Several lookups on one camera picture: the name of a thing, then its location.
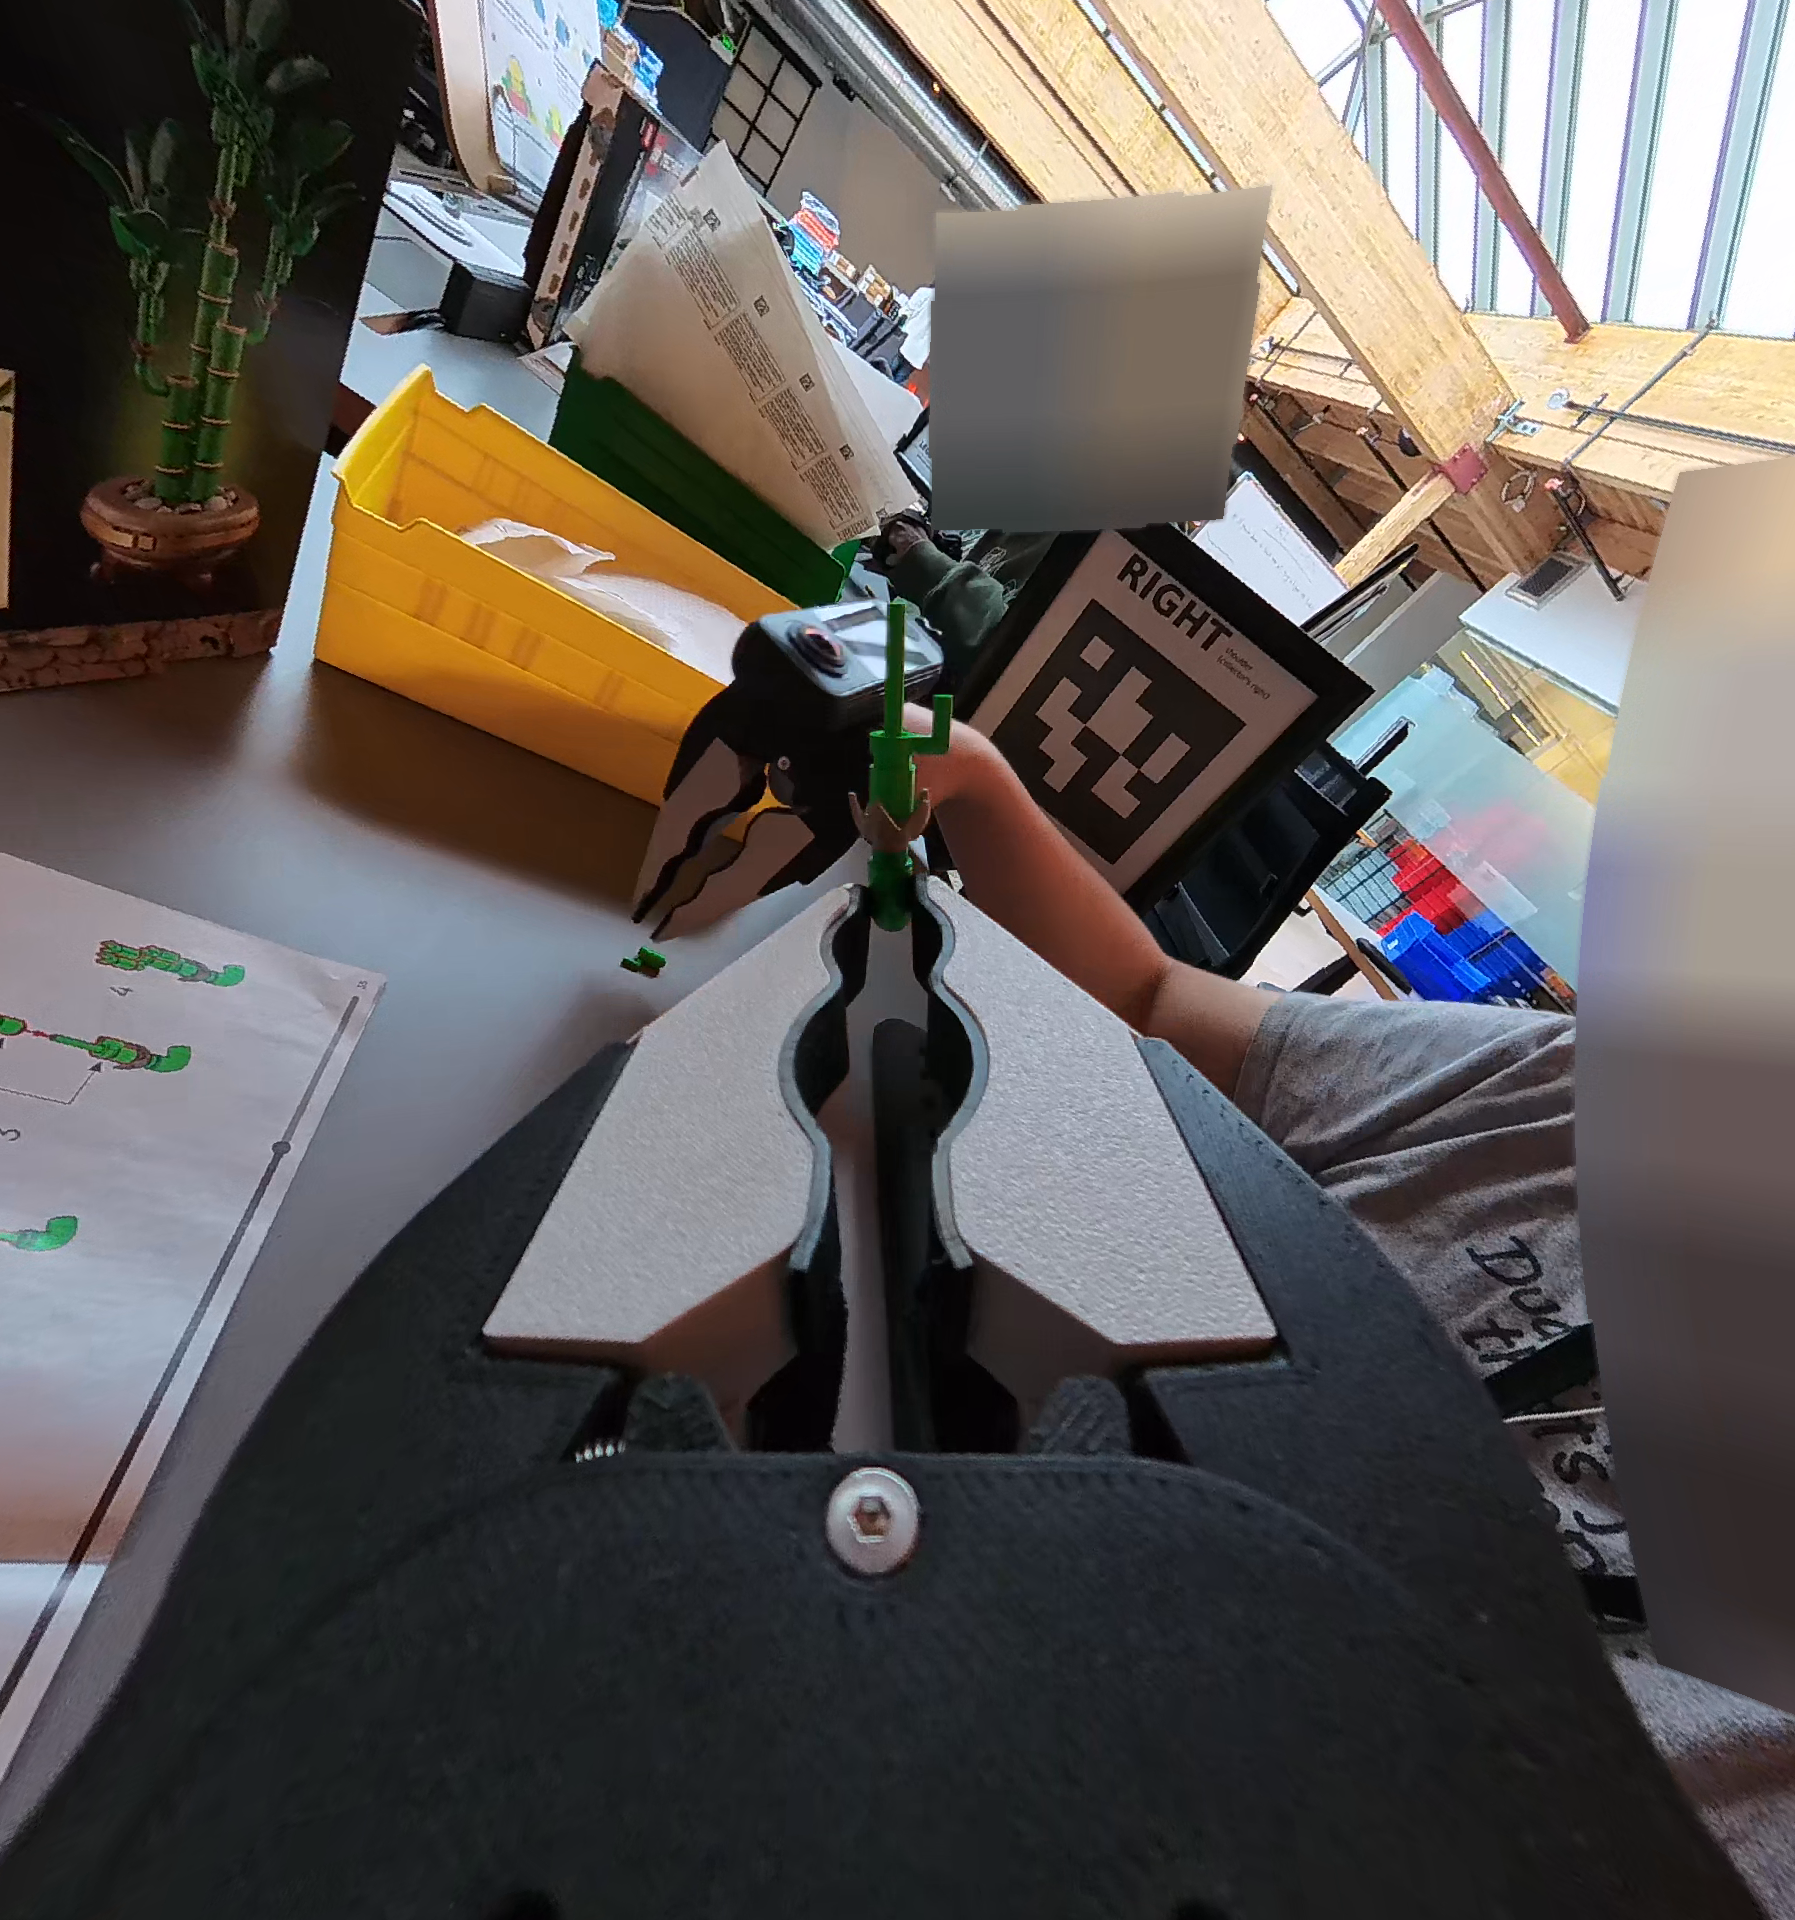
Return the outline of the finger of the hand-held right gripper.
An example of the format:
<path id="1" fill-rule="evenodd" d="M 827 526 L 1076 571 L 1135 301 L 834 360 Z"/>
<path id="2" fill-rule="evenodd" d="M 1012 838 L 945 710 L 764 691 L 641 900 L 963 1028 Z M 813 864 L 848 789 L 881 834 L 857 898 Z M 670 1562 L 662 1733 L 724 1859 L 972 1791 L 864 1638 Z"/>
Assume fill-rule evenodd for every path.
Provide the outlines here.
<path id="1" fill-rule="evenodd" d="M 737 859 L 713 868 L 708 858 L 711 843 L 761 802 L 767 766 L 769 755 L 711 738 L 690 769 L 670 770 L 631 888 L 631 923 L 718 924 L 749 905 L 754 893 L 734 873 Z"/>
<path id="2" fill-rule="evenodd" d="M 851 802 L 777 805 L 758 815 L 733 856 L 694 876 L 669 908 L 675 939 L 704 930 L 781 888 L 822 876 L 857 841 Z"/>

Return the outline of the curved printed poster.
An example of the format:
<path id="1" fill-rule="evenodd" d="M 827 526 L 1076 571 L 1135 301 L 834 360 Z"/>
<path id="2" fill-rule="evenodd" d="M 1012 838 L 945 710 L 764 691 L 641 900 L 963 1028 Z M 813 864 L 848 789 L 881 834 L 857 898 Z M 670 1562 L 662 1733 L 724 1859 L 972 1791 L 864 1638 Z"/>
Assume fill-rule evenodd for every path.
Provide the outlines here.
<path id="1" fill-rule="evenodd" d="M 447 136 L 471 187 L 542 202 L 600 49 L 596 1 L 425 1 Z"/>

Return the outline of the black grid panel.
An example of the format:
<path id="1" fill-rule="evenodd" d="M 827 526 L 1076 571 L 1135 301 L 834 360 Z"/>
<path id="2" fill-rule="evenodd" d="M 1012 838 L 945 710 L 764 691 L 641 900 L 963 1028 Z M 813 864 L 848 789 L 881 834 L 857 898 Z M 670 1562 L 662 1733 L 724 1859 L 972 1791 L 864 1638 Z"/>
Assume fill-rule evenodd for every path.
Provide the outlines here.
<path id="1" fill-rule="evenodd" d="M 818 91 L 818 75 L 777 27 L 743 14 L 711 131 L 758 193 L 777 184 Z"/>

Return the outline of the green lego bamboo stem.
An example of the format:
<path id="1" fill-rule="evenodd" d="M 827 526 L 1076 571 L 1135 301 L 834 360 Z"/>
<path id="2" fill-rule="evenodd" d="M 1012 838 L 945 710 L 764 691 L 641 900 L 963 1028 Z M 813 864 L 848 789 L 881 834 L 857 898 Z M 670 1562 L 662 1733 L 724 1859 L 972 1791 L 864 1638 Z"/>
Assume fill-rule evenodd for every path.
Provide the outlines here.
<path id="1" fill-rule="evenodd" d="M 882 722 L 868 734 L 868 802 L 851 800 L 857 834 L 868 849 L 871 917 L 886 933 L 910 927 L 915 876 L 911 845 L 933 816 L 915 764 L 948 749 L 955 710 L 952 693 L 933 693 L 928 728 L 915 731 L 905 722 L 910 613 L 911 607 L 901 598 L 893 598 L 885 610 Z"/>

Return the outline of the person's grey shirt torso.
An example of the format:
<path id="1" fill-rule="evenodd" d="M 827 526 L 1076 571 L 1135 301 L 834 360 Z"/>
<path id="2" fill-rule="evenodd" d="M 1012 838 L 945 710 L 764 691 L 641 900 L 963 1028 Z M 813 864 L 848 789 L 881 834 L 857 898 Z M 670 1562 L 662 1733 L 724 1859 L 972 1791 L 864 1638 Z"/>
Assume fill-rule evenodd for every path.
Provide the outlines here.
<path id="1" fill-rule="evenodd" d="M 1233 1098 L 1485 1382 L 1591 1615 L 1639 1632 L 1580 1278 L 1575 1031 L 1497 1003 L 1273 994 Z"/>

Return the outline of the black lego set box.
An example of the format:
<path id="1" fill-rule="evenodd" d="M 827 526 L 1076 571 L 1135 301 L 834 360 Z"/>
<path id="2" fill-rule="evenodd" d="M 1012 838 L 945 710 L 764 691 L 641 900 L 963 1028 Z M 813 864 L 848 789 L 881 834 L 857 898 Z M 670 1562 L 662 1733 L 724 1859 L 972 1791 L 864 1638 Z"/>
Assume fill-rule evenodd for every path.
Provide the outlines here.
<path id="1" fill-rule="evenodd" d="M 425 28 L 0 1 L 0 693 L 276 643 Z"/>

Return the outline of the person's right forearm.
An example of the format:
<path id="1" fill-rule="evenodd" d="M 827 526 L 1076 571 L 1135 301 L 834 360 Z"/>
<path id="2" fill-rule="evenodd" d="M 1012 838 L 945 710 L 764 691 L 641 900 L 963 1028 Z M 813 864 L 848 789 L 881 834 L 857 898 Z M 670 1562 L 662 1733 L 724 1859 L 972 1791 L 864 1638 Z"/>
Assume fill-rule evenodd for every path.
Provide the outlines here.
<path id="1" fill-rule="evenodd" d="M 1012 819 L 948 833 L 934 823 L 975 908 L 1133 1032 L 1233 1089 L 1268 994 L 1169 958 L 1033 796 Z"/>

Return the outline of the white lego instruction booklet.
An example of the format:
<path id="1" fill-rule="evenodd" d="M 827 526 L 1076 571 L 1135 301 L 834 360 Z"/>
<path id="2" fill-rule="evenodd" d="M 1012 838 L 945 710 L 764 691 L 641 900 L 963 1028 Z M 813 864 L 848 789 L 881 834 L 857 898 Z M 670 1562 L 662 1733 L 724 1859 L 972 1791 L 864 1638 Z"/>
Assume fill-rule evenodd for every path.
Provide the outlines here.
<path id="1" fill-rule="evenodd" d="M 0 852 L 0 1780 L 382 991 Z"/>

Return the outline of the black desktop device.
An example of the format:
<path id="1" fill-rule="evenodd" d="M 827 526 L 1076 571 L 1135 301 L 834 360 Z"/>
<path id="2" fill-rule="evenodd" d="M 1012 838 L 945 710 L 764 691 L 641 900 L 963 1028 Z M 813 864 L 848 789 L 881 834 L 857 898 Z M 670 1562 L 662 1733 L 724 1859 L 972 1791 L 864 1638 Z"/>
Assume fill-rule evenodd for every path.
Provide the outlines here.
<path id="1" fill-rule="evenodd" d="M 514 344 L 525 336 L 529 298 L 525 279 L 454 261 L 438 295 L 435 314 L 440 326 L 454 338 Z"/>

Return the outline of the green plastic bin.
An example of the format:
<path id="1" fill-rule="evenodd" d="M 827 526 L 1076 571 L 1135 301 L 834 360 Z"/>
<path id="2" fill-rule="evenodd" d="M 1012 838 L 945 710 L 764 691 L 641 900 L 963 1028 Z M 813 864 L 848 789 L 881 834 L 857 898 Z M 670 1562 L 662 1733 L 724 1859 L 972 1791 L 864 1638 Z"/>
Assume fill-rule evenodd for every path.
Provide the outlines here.
<path id="1" fill-rule="evenodd" d="M 794 607 L 838 604 L 854 585 L 856 539 L 821 548 L 574 351 L 549 445 Z"/>

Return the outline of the white board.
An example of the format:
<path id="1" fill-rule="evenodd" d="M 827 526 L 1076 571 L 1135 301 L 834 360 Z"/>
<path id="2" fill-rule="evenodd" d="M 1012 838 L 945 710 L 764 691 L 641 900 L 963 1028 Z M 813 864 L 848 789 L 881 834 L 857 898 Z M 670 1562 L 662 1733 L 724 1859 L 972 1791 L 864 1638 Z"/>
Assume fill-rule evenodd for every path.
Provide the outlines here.
<path id="1" fill-rule="evenodd" d="M 1223 515 L 1203 521 L 1189 539 L 1295 622 L 1344 589 L 1331 562 L 1249 469 L 1233 476 Z"/>

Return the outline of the person's right hand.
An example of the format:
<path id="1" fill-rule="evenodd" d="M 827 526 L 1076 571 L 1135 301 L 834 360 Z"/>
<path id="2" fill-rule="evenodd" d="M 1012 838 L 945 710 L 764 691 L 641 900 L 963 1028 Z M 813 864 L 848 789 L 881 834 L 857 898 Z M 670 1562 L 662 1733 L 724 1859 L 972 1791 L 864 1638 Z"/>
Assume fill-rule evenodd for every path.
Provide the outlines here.
<path id="1" fill-rule="evenodd" d="M 1027 805 L 1027 794 L 997 748 L 963 720 L 948 720 L 941 752 L 925 752 L 933 715 L 915 704 L 903 710 L 905 725 L 925 735 L 913 758 L 915 787 L 933 819 L 948 833 L 986 819 L 1012 819 Z"/>

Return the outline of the white paper bags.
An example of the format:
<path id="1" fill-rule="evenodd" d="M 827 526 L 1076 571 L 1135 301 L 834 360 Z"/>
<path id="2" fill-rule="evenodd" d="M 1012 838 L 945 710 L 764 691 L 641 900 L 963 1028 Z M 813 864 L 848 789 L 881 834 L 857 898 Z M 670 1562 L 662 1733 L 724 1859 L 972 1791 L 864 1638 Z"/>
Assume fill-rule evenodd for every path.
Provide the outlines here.
<path id="1" fill-rule="evenodd" d="M 728 683 L 743 620 L 716 600 L 630 571 L 606 548 L 508 518 L 459 527 L 457 537 L 653 641 L 716 683 Z"/>

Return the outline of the brown and black cardboard box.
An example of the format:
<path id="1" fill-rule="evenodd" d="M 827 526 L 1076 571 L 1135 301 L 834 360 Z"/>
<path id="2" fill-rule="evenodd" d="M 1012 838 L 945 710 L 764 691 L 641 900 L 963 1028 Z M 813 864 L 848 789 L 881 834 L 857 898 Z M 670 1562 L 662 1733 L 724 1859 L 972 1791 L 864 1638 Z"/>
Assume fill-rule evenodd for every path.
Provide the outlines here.
<path id="1" fill-rule="evenodd" d="M 525 240 L 520 349 L 542 351 L 564 334 L 596 280 L 700 158 L 635 82 L 592 65 Z"/>

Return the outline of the yellow plastic bin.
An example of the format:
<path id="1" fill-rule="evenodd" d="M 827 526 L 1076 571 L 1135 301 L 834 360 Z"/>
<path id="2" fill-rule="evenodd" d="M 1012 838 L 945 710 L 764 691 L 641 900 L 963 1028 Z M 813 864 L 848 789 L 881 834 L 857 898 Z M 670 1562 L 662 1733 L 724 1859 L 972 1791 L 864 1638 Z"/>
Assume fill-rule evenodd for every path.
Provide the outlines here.
<path id="1" fill-rule="evenodd" d="M 444 396 L 428 365 L 365 418 L 333 480 L 315 656 L 647 803 L 713 680 L 462 527 L 587 539 L 743 619 L 790 608 L 518 421 Z"/>

